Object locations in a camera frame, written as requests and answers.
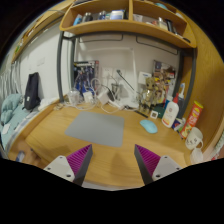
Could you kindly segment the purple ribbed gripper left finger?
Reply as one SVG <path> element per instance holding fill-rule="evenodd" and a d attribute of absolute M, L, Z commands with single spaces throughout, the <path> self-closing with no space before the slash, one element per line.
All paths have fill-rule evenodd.
<path fill-rule="evenodd" d="M 87 145 L 67 157 L 59 155 L 44 170 L 81 186 L 92 155 L 92 145 Z"/>

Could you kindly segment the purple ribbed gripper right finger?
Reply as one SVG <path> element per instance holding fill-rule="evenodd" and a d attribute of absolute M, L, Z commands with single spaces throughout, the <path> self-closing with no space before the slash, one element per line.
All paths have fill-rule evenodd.
<path fill-rule="evenodd" d="M 171 157 L 160 157 L 140 145 L 135 145 L 134 155 L 145 185 L 181 170 Z"/>

